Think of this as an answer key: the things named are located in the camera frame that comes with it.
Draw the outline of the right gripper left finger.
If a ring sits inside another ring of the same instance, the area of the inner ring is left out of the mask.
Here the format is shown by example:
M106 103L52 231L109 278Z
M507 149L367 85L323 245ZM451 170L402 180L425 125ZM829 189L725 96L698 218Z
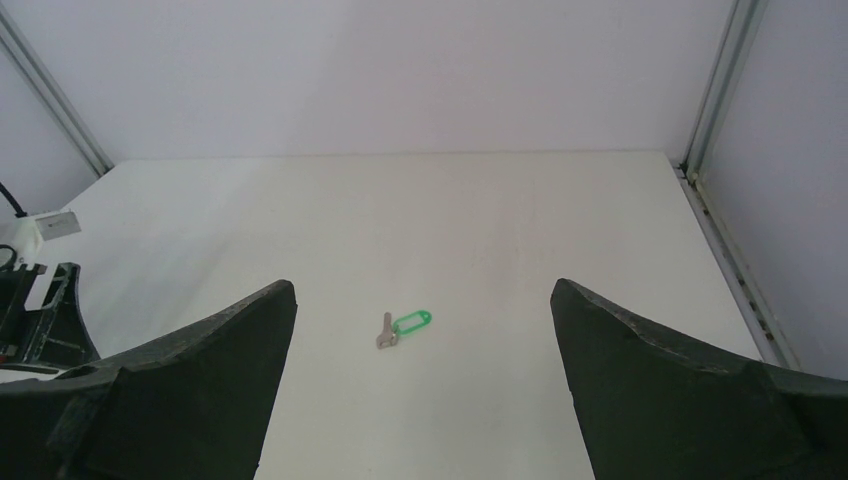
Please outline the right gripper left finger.
M278 280L50 380L1 387L5 479L251 479L297 314Z

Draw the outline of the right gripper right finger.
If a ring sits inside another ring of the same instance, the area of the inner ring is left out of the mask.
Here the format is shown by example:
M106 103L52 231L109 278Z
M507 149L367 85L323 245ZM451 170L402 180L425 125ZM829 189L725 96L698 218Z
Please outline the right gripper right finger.
M847 384L718 348L557 281L555 336L598 479L843 479Z

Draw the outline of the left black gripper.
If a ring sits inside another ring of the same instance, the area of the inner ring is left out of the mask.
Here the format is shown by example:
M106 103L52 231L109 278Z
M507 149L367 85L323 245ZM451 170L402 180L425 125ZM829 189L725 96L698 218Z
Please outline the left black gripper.
M42 307L28 310L26 300L47 267L19 260L14 247L1 246L1 364L13 361L18 371L56 373L98 360L79 307L81 267L58 264Z

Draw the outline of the key with green tag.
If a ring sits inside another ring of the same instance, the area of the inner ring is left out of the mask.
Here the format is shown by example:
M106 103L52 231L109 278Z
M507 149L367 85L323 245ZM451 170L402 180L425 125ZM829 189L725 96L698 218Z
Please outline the key with green tag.
M375 340L376 347L382 350L396 346L402 337L428 326L432 318L432 314L427 310L417 310L397 318L390 312L385 312L381 331Z

